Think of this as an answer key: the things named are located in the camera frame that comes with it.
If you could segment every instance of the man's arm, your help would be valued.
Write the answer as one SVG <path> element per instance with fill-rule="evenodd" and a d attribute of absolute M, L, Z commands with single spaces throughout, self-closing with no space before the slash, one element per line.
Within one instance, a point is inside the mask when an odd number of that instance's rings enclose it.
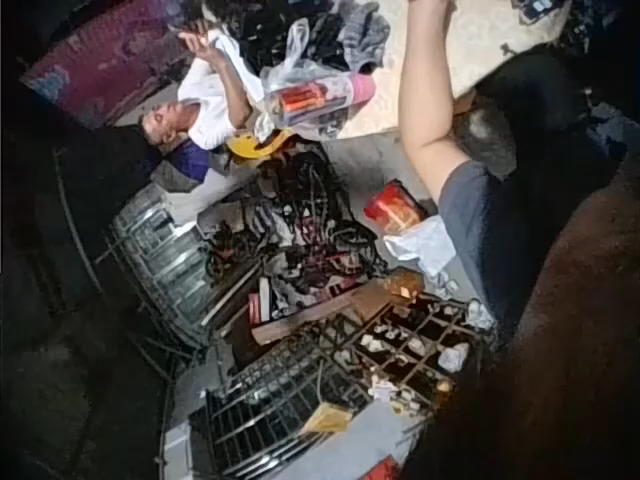
<path fill-rule="evenodd" d="M 224 94 L 229 109 L 229 121 L 234 128 L 242 128 L 251 116 L 251 105 L 231 61 L 224 52 L 210 46 L 206 37 L 193 33 L 181 33 L 180 38 L 185 41 L 189 50 L 196 55 L 195 62 L 200 59 L 207 62 L 209 67 L 220 75 L 224 87 Z"/>
<path fill-rule="evenodd" d="M 438 203 L 449 175 L 467 155 L 448 137 L 453 94 L 445 35 L 450 0 L 409 0 L 400 85 L 400 134 L 409 160 Z"/>

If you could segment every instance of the metal grate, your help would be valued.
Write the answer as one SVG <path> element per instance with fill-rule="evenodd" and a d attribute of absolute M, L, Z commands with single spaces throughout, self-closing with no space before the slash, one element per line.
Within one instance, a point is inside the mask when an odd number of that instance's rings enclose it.
<path fill-rule="evenodd" d="M 297 435 L 321 400 L 355 412 L 370 401 L 309 330 L 283 340 L 227 388 L 208 393 L 218 478 L 260 478 L 323 440 L 324 434 Z"/>
<path fill-rule="evenodd" d="M 326 435 L 297 436 L 320 400 L 361 411 L 371 398 L 371 368 L 396 386 L 415 392 L 420 414 L 438 407 L 439 380 L 455 375 L 438 365 L 447 347 L 482 345 L 481 332 L 465 325 L 467 305 L 422 294 L 411 307 L 388 305 L 363 325 L 347 309 L 307 325 L 252 364 L 228 386 L 207 394 L 207 426 L 215 478 L 261 478 L 283 468 Z M 388 327 L 401 331 L 385 337 Z M 386 345 L 372 353 L 361 345 L 370 335 Z M 424 347 L 417 355 L 413 340 Z"/>
<path fill-rule="evenodd" d="M 467 304 L 427 293 L 411 306 L 387 305 L 364 326 L 352 315 L 339 317 L 340 322 L 316 327 L 320 348 L 367 389 L 372 387 L 373 370 L 387 375 L 399 389 L 414 392 L 420 413 L 427 417 L 439 406 L 438 382 L 455 385 L 456 375 L 438 364 L 440 354 L 468 343 L 471 355 L 486 344 L 486 332 L 466 324 Z M 390 331 L 397 332 L 393 338 L 387 336 Z M 383 343 L 384 350 L 372 352 L 363 346 L 365 335 Z"/>

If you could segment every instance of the trash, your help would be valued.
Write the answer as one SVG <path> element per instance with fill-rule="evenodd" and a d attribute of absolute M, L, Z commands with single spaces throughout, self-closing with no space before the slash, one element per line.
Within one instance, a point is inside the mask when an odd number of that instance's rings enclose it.
<path fill-rule="evenodd" d="M 415 300 L 424 291 L 424 277 L 420 272 L 398 267 L 382 280 L 382 286 L 393 295 Z"/>
<path fill-rule="evenodd" d="M 371 199 L 364 213 L 387 235 L 400 235 L 424 219 L 418 202 L 398 180 L 387 183 L 382 193 Z"/>
<path fill-rule="evenodd" d="M 389 327 L 389 330 L 387 330 L 387 333 L 384 334 L 384 338 L 386 338 L 387 340 L 395 340 L 395 338 L 400 334 L 400 329 L 399 328 L 391 328 Z"/>
<path fill-rule="evenodd" d="M 487 308 L 474 299 L 469 302 L 467 318 L 464 323 L 482 330 L 489 330 L 495 325 L 495 320 L 487 311 Z"/>
<path fill-rule="evenodd" d="M 459 343 L 453 348 L 445 349 L 438 357 L 438 365 L 444 368 L 447 372 L 457 373 L 462 370 L 464 361 L 469 354 L 469 344 Z"/>
<path fill-rule="evenodd" d="M 419 338 L 412 338 L 407 346 L 409 350 L 420 357 L 424 357 L 427 354 L 427 347 Z"/>
<path fill-rule="evenodd" d="M 458 285 L 458 282 L 456 282 L 455 280 L 449 280 L 446 283 L 445 288 L 449 291 L 449 293 L 453 294 L 460 290 L 460 285 Z"/>
<path fill-rule="evenodd" d="M 372 375 L 371 388 L 368 390 L 368 393 L 374 400 L 390 403 L 397 392 L 398 387 L 389 380 L 380 379 L 377 375 Z"/>
<path fill-rule="evenodd" d="M 450 393 L 451 391 L 453 391 L 453 385 L 451 384 L 450 380 L 443 378 L 438 382 L 436 389 L 441 393 Z"/>
<path fill-rule="evenodd" d="M 439 215 L 403 231 L 398 236 L 383 238 L 391 254 L 398 260 L 418 259 L 418 266 L 430 278 L 436 277 L 456 256 L 453 242 Z M 448 275 L 444 284 L 449 281 Z"/>
<path fill-rule="evenodd" d="M 306 433 L 340 433 L 344 432 L 353 419 L 353 412 L 339 405 L 322 402 L 307 420 L 298 435 Z"/>

